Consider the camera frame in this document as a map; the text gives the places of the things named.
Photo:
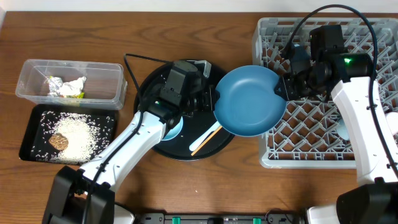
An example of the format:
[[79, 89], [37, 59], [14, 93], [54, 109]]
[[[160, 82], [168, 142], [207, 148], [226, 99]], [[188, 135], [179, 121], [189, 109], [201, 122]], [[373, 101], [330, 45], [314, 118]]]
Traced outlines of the light blue cup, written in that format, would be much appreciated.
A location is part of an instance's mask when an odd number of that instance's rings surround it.
[[346, 128], [345, 122], [342, 119], [338, 120], [338, 125], [336, 127], [336, 132], [339, 135], [340, 138], [342, 138], [345, 141], [349, 141], [349, 134], [348, 130]]

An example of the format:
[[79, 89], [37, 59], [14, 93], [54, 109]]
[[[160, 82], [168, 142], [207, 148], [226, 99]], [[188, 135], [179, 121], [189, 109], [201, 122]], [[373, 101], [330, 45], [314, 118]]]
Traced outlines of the dark blue plate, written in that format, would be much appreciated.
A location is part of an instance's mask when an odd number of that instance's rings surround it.
[[217, 84], [220, 94], [213, 112], [228, 132], [259, 136], [282, 119], [287, 101], [274, 93], [279, 76], [272, 70], [245, 65], [228, 72]]

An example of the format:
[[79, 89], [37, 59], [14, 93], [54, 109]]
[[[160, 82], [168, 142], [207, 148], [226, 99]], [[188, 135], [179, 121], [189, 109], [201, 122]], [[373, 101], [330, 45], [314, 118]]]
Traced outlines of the brown cookie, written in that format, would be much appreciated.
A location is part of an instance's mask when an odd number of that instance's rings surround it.
[[58, 151], [63, 151], [68, 147], [68, 139], [60, 133], [54, 134], [50, 137], [49, 143]]

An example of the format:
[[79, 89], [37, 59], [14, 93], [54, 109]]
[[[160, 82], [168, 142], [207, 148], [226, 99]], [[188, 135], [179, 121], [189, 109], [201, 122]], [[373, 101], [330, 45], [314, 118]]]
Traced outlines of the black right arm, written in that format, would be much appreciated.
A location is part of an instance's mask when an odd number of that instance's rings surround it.
[[383, 110], [376, 55], [351, 54], [339, 25], [310, 32], [310, 50], [289, 41], [282, 51], [290, 73], [275, 93], [292, 101], [326, 93], [345, 123], [358, 186], [331, 205], [310, 207], [307, 223], [397, 222], [397, 121]]

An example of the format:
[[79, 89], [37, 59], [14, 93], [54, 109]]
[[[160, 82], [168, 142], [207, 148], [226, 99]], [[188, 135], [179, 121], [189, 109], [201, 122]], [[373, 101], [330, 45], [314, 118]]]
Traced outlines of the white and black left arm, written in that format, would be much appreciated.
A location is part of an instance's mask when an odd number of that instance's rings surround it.
[[78, 170], [65, 166], [56, 174], [43, 223], [134, 223], [134, 214], [115, 202], [128, 173], [183, 115], [211, 111], [219, 97], [209, 83], [210, 62], [177, 60], [164, 69], [165, 78], [148, 77], [137, 113], [104, 151]]

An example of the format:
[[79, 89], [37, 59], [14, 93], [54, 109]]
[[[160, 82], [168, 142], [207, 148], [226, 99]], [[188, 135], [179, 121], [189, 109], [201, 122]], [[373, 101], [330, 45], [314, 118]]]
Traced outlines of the light blue bowl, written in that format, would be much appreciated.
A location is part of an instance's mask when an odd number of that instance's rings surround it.
[[183, 117], [181, 117], [179, 123], [164, 136], [162, 141], [169, 141], [175, 138], [176, 136], [179, 135], [182, 128], [183, 128]]

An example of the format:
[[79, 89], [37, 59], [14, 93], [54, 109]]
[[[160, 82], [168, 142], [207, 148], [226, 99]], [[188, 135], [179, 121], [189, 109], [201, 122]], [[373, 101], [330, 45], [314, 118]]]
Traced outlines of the pink cup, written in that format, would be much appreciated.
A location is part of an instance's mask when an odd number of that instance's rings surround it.
[[398, 133], [398, 112], [390, 112], [386, 114], [387, 124], [391, 130], [392, 135]]

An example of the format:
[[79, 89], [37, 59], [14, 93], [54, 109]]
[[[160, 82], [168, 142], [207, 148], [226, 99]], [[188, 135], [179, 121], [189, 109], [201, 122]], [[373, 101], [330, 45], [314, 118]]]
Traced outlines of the wooden chopstick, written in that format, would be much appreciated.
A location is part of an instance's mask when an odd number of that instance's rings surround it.
[[215, 134], [220, 131], [223, 127], [219, 125], [216, 129], [213, 130], [213, 132], [207, 136], [206, 139], [191, 153], [191, 156], [194, 156]]

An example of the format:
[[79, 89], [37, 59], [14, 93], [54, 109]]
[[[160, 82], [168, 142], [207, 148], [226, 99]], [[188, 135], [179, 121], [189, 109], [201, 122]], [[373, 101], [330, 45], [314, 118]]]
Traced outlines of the foil snack wrapper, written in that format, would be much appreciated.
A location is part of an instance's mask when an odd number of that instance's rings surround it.
[[60, 77], [49, 76], [47, 79], [47, 83], [49, 84], [49, 93], [48, 96], [52, 97], [62, 97], [58, 94], [58, 89], [62, 86], [64, 81]]

